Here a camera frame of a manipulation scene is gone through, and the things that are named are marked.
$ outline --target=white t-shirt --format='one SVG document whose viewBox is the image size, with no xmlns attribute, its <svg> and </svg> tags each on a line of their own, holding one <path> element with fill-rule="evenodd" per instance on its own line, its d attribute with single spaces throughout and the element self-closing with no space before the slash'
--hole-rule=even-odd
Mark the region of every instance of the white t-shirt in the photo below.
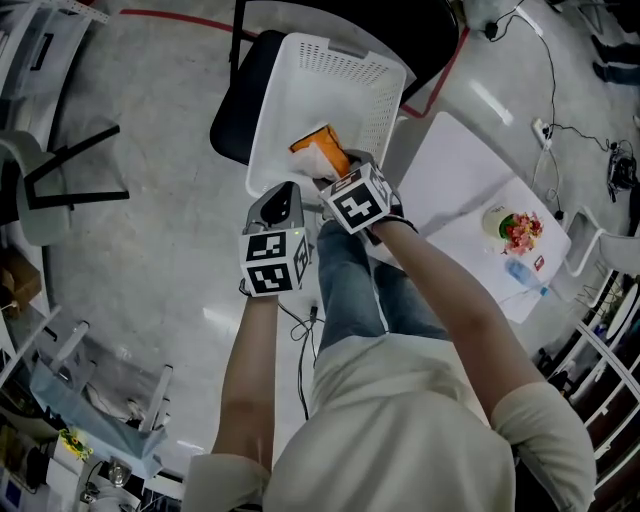
<svg viewBox="0 0 640 512">
<path fill-rule="evenodd" d="M 350 337 L 319 356 L 311 418 L 272 474 L 236 455 L 194 457 L 182 510 L 511 512 L 516 444 L 537 457 L 567 510 L 587 510 L 593 448 L 556 389 L 513 391 L 490 424 L 452 343 Z"/>
</svg>

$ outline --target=red tape line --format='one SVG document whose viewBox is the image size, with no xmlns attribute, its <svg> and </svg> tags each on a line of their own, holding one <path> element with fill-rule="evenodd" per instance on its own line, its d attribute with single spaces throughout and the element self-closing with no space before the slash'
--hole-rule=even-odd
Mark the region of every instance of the red tape line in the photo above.
<svg viewBox="0 0 640 512">
<path fill-rule="evenodd" d="M 175 12 L 167 12 L 167 11 L 154 11 L 150 9 L 122 9 L 120 14 L 129 15 L 129 16 L 151 16 L 154 18 L 162 18 L 167 20 L 175 20 L 175 21 L 184 21 L 187 23 L 195 23 L 196 25 L 204 25 L 205 27 L 217 28 L 220 30 L 224 30 L 225 32 L 233 32 L 233 26 L 228 25 L 227 23 L 221 23 L 219 21 L 208 20 L 206 18 L 197 18 L 196 16 L 187 16 L 186 14 L 178 14 Z M 431 110 L 431 107 L 435 103 L 438 95 L 440 94 L 440 90 L 442 89 L 444 83 L 446 82 L 449 73 L 451 72 L 451 68 L 456 62 L 458 55 L 460 54 L 460 50 L 462 50 L 462 46 L 467 40 L 467 36 L 469 35 L 469 27 L 465 27 L 460 34 L 460 40 L 458 41 L 458 46 L 456 47 L 456 51 L 451 57 L 451 60 L 447 63 L 440 78 L 438 79 L 436 86 L 431 91 L 429 95 L 429 99 L 427 101 L 427 106 L 424 109 L 424 112 L 420 113 L 416 109 L 410 107 L 409 105 L 402 105 L 400 108 L 404 110 L 407 114 L 416 117 L 418 119 L 423 119 Z"/>
</svg>

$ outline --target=small red item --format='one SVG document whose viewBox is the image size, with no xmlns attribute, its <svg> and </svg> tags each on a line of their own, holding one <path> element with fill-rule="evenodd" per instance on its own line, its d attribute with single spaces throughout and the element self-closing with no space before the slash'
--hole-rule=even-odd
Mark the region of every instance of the small red item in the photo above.
<svg viewBox="0 0 640 512">
<path fill-rule="evenodd" d="M 536 268 L 536 272 L 540 272 L 540 269 L 544 266 L 544 258 L 539 256 L 533 266 Z"/>
</svg>

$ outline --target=gray floor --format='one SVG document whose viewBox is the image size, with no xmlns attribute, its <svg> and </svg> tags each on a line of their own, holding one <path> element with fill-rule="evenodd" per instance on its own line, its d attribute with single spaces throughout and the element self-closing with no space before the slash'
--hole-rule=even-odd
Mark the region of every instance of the gray floor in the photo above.
<svg viewBox="0 0 640 512">
<path fill-rule="evenodd" d="M 230 22 L 232 5 L 225 0 L 216 5 L 143 1 L 126 6 Z M 595 51 L 582 18 L 572 10 L 558 16 L 540 0 L 523 7 L 544 30 L 553 55 L 557 121 L 601 139 L 626 138 L 640 148 L 631 118 L 638 111 L 637 89 L 604 84 L 595 77 Z M 111 10 L 114 14 L 119 9 Z M 245 27 L 254 30 L 297 29 L 379 49 L 359 31 L 322 15 L 304 15 L 295 6 L 274 14 L 252 2 L 247 20 Z M 605 41 L 622 42 L 622 33 L 606 15 L 605 26 Z M 251 204 L 244 188 L 246 169 L 217 155 L 208 141 L 228 87 L 230 34 L 116 14 L 109 25 L 94 25 L 94 30 L 75 71 L 58 143 L 73 143 L 117 122 L 120 135 L 80 156 L 65 173 L 71 190 L 106 190 L 124 182 L 132 197 L 76 208 L 72 234 L 48 251 L 53 299 L 69 318 L 90 322 L 91 338 L 110 354 L 102 366 L 99 361 L 102 369 L 95 382 L 105 395 L 116 401 L 148 399 L 133 384 L 135 375 L 110 370 L 121 363 L 145 375 L 159 375 L 164 364 L 174 367 L 168 393 L 170 441 L 162 455 L 168 468 L 182 473 L 189 455 L 212 446 L 224 369 L 244 303 L 236 291 L 236 247 Z M 478 95 L 477 84 L 513 115 L 510 125 Z M 426 87 L 411 105 L 422 111 L 429 92 Z M 394 136 L 386 165 L 406 166 L 433 115 L 445 110 L 530 181 L 540 155 L 530 124 L 534 117 L 550 119 L 550 97 L 547 55 L 529 27 L 514 22 L 508 36 L 495 44 L 472 33 L 430 114 L 406 121 Z M 622 195 L 615 205 L 608 199 L 607 156 L 572 133 L 558 133 L 553 150 L 563 209 L 571 214 L 580 203 L 587 204 L 604 227 L 624 231 L 628 199 Z M 553 166 L 545 161 L 534 189 L 544 197 L 555 186 Z M 319 301 L 314 273 L 307 279 L 303 297 L 283 299 L 299 315 Z M 575 304 L 549 296 L 514 329 L 525 348 L 535 353 L 566 335 L 570 312 L 576 312 Z M 300 347 L 289 338 L 292 326 L 281 317 L 276 453 L 303 422 L 295 390 Z"/>
</svg>

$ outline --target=water bottle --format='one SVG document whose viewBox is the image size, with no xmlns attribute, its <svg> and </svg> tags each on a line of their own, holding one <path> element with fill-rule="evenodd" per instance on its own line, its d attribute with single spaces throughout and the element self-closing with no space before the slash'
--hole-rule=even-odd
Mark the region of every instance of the water bottle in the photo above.
<svg viewBox="0 0 640 512">
<path fill-rule="evenodd" d="M 507 273 L 518 281 L 522 286 L 530 290 L 539 290 L 543 297 L 549 293 L 549 288 L 544 286 L 535 273 L 521 261 L 509 258 L 505 263 Z"/>
</svg>

